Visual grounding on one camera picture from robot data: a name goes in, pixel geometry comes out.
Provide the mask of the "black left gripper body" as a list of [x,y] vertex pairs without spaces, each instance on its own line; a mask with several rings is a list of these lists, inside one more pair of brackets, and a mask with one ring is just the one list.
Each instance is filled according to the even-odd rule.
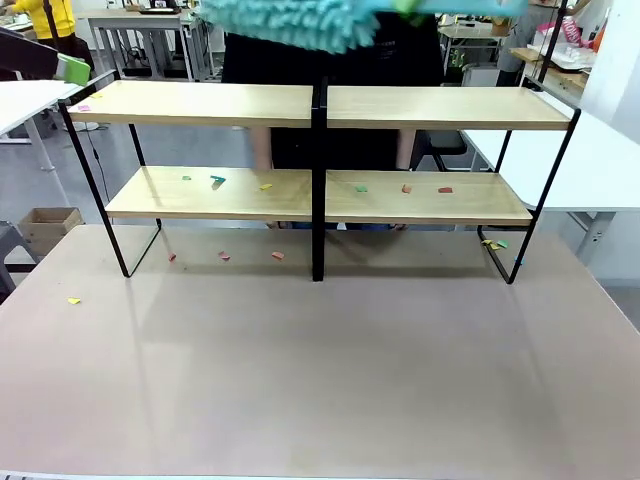
[[31,41],[23,35],[1,28],[1,69],[26,72]]

